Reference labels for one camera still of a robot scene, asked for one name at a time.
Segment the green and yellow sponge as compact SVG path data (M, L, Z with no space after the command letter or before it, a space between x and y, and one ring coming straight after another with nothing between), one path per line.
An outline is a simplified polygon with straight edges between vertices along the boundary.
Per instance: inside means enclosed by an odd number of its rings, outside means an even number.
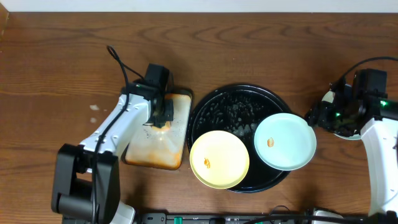
M171 123L170 121L167 121L165 123L159 124L158 126L153 125L152 129L156 130L156 131L167 131L169 130L171 127Z

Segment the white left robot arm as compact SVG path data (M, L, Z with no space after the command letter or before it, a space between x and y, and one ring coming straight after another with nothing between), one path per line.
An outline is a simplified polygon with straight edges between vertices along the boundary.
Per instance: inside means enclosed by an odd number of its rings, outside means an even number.
M130 83L100 127L79 145L57 153L51 209L77 223L132 223L136 211L120 200L119 160L133 131L171 118L166 84Z

